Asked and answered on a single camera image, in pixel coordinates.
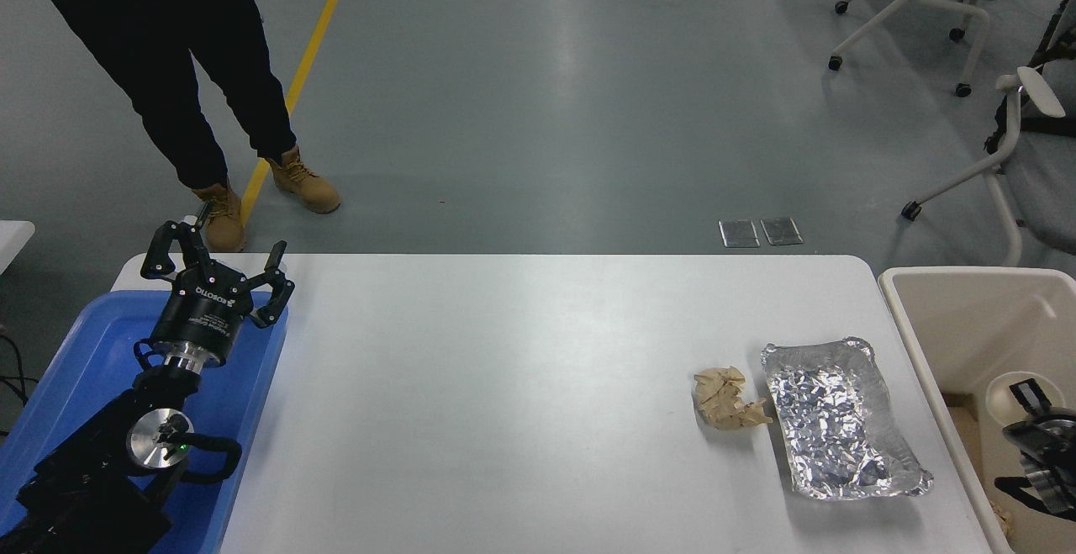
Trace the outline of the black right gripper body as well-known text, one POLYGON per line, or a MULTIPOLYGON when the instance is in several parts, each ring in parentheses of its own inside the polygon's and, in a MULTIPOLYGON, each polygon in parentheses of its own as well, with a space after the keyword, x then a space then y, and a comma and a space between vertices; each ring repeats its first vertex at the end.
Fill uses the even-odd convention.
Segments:
POLYGON ((1075 470, 1075 416, 1071 409, 1016 421, 1002 434, 1031 461, 1064 472, 1075 470))

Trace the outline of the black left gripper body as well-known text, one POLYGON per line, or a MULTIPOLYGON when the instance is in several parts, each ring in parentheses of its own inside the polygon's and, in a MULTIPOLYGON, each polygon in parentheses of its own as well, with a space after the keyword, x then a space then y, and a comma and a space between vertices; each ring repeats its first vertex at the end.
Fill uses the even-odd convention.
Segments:
POLYGON ((225 264, 210 262, 210 275, 198 266, 176 274, 161 316, 151 331, 151 346, 188 345, 208 354, 210 365, 225 365, 253 302, 246 275, 225 264))

